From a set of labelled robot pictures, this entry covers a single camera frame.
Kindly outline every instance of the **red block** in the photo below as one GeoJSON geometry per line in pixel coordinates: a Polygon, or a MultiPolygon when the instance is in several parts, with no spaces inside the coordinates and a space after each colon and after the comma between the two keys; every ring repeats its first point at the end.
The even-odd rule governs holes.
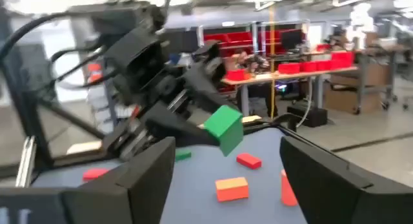
{"type": "Polygon", "coordinates": [[[85,173],[83,173],[83,181],[90,181],[90,180],[96,179],[99,176],[102,176],[103,174],[107,173],[108,171],[109,170],[105,168],[89,169],[85,173]]]}
{"type": "Polygon", "coordinates": [[[251,169],[257,169],[261,167],[262,164],[259,158],[251,156],[248,153],[239,154],[237,156],[237,162],[251,169]]]}

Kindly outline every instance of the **cardboard box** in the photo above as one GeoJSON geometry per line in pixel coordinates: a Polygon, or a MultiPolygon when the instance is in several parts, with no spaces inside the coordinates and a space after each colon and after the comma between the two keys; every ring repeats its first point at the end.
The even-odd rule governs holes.
{"type": "MultiPolygon", "coordinates": [[[[332,74],[330,82],[338,85],[350,85],[357,87],[359,85],[359,71],[332,74]]],[[[387,85],[390,79],[390,69],[388,65],[371,63],[367,66],[366,86],[387,85]]]]}
{"type": "MultiPolygon", "coordinates": [[[[325,88],[325,108],[354,114],[358,107],[357,92],[335,91],[330,85],[325,88]]],[[[361,102],[361,113],[371,113],[381,110],[381,96],[379,92],[367,93],[361,102]]]]}

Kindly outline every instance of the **metal frame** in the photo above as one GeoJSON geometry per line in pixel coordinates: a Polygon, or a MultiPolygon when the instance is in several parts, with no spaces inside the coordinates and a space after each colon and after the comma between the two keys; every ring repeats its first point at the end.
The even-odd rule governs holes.
{"type": "MultiPolygon", "coordinates": [[[[9,25],[12,17],[8,13],[8,10],[3,7],[3,5],[4,1],[0,1],[0,34],[3,38],[2,40],[4,40],[7,36],[10,36],[13,32],[9,25]]],[[[24,83],[19,71],[19,69],[21,68],[21,56],[18,52],[12,51],[7,56],[7,59],[0,64],[0,68],[5,77],[5,81],[10,93],[10,98],[15,110],[17,111],[23,132],[26,136],[31,136],[30,142],[33,142],[36,145],[36,150],[30,151],[31,153],[35,152],[34,159],[30,160],[31,162],[33,162],[32,160],[34,160],[34,170],[49,170],[66,165],[73,165],[80,162],[84,163],[85,161],[97,161],[110,157],[106,152],[93,151],[53,158],[50,153],[48,141],[45,137],[42,122],[39,117],[39,106],[49,109],[50,111],[69,120],[71,123],[81,127],[83,130],[99,139],[103,139],[105,135],[88,123],[79,119],[75,115],[58,107],[53,102],[38,99],[33,95],[33,93],[28,92],[29,89],[26,87],[26,84],[24,83]]],[[[0,178],[16,176],[19,168],[19,162],[12,163],[11,165],[1,166],[0,178]]]]}
{"type": "Polygon", "coordinates": [[[384,107],[387,109],[390,105],[390,101],[394,98],[394,79],[396,76],[397,70],[397,63],[396,63],[396,52],[391,51],[389,53],[389,78],[387,85],[378,85],[378,86],[371,86],[366,87],[367,83],[367,68],[370,64],[370,56],[367,54],[361,55],[361,62],[359,67],[359,85],[357,89],[357,107],[355,110],[356,114],[362,112],[362,104],[363,104],[363,97],[365,94],[372,93],[372,92],[385,92],[385,102],[384,107]]]}
{"type": "MultiPolygon", "coordinates": [[[[236,24],[233,26],[219,26],[219,25],[201,25],[198,27],[197,29],[197,36],[198,36],[198,45],[199,46],[203,46],[204,44],[204,30],[205,29],[225,29],[225,28],[237,28],[237,27],[245,27],[248,28],[249,26],[251,26],[250,28],[250,32],[252,34],[252,48],[254,52],[258,52],[258,38],[257,38],[257,22],[253,21],[251,23],[245,23],[245,24],[236,24]]],[[[223,47],[222,49],[232,49],[232,48],[242,48],[242,47],[246,47],[246,46],[250,46],[250,45],[240,45],[240,46],[226,46],[223,47]]]]}
{"type": "Polygon", "coordinates": [[[267,27],[268,25],[303,25],[303,24],[307,24],[309,25],[311,22],[309,19],[306,20],[302,20],[302,21],[265,21],[265,22],[261,22],[260,24],[258,24],[258,27],[261,27],[261,50],[258,50],[257,52],[262,53],[263,55],[265,55],[266,53],[266,41],[265,41],[265,27],[267,27]]]}

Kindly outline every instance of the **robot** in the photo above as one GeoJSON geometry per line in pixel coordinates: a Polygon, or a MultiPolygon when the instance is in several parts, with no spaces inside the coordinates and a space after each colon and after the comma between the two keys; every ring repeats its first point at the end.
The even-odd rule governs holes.
{"type": "Polygon", "coordinates": [[[365,49],[366,32],[374,32],[374,20],[368,15],[371,5],[368,3],[360,3],[353,7],[350,13],[350,26],[346,28],[346,37],[352,42],[358,38],[357,49],[365,49]]]}

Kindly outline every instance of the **table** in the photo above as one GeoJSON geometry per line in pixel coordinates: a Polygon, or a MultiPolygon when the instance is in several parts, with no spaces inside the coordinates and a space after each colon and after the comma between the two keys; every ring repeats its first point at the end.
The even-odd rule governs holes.
{"type": "Polygon", "coordinates": [[[242,113],[244,116],[249,116],[250,108],[248,105],[248,85],[256,84],[256,83],[268,83],[282,79],[297,79],[303,77],[316,77],[316,85],[313,87],[313,95],[316,107],[322,108],[323,107],[323,79],[321,76],[323,74],[332,74],[332,73],[340,73],[340,72],[348,72],[354,71],[358,68],[356,66],[352,66],[349,68],[341,68],[337,70],[328,70],[328,71],[318,71],[318,72],[301,72],[297,74],[280,74],[278,72],[268,73],[268,74],[261,74],[257,75],[256,77],[246,79],[243,81],[231,81],[229,79],[223,79],[222,82],[228,85],[239,85],[241,87],[241,107],[242,113]]]}
{"type": "MultiPolygon", "coordinates": [[[[244,137],[240,145],[223,157],[216,147],[187,147],[192,157],[175,163],[161,224],[305,224],[299,207],[281,204],[279,142],[283,133],[267,128],[244,137]],[[239,153],[260,157],[263,166],[250,170],[236,163],[239,153]],[[226,203],[217,202],[215,180],[246,177],[250,197],[226,203]]],[[[117,160],[62,168],[41,174],[33,187],[77,187],[82,174],[91,167],[115,168],[117,160]]]]}

